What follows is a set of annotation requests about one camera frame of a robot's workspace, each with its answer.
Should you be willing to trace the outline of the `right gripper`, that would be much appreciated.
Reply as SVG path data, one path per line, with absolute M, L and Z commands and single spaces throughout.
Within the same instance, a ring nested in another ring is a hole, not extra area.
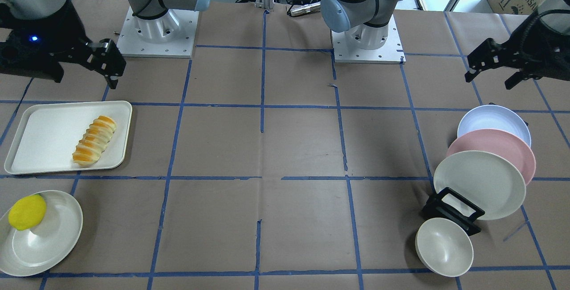
M 0 46 L 3 74 L 60 83 L 64 74 L 60 63 L 77 63 L 103 75 L 108 87 L 114 90 L 126 68 L 112 39 L 91 42 L 70 0 L 54 14 L 37 20 L 17 19 L 2 4 L 1 27 L 10 30 Z

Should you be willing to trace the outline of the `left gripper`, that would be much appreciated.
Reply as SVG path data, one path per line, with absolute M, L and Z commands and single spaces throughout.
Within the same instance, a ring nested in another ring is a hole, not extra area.
M 533 12 L 513 33 L 516 47 L 487 38 L 468 54 L 464 78 L 472 82 L 487 69 L 511 67 L 519 62 L 519 71 L 505 80 L 513 89 L 529 79 L 569 80 L 569 12 Z

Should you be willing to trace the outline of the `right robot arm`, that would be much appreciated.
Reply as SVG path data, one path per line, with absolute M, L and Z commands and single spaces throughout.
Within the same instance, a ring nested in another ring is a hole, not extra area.
M 145 44 L 167 44 L 183 33 L 176 11 L 201 12 L 210 0 L 128 0 L 129 19 Z M 1 0 L 1 73 L 60 83 L 61 62 L 75 63 L 103 75 L 115 89 L 126 61 L 123 48 L 109 38 L 94 42 L 72 0 Z

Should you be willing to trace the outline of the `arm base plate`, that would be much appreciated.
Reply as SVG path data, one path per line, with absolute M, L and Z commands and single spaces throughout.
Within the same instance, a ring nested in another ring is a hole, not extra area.
M 407 61 L 393 16 L 380 28 L 362 24 L 342 33 L 332 31 L 330 36 L 334 60 L 338 63 L 403 64 Z
M 129 8 L 118 37 L 124 57 L 191 58 L 199 12 L 171 9 L 161 18 L 143 20 Z

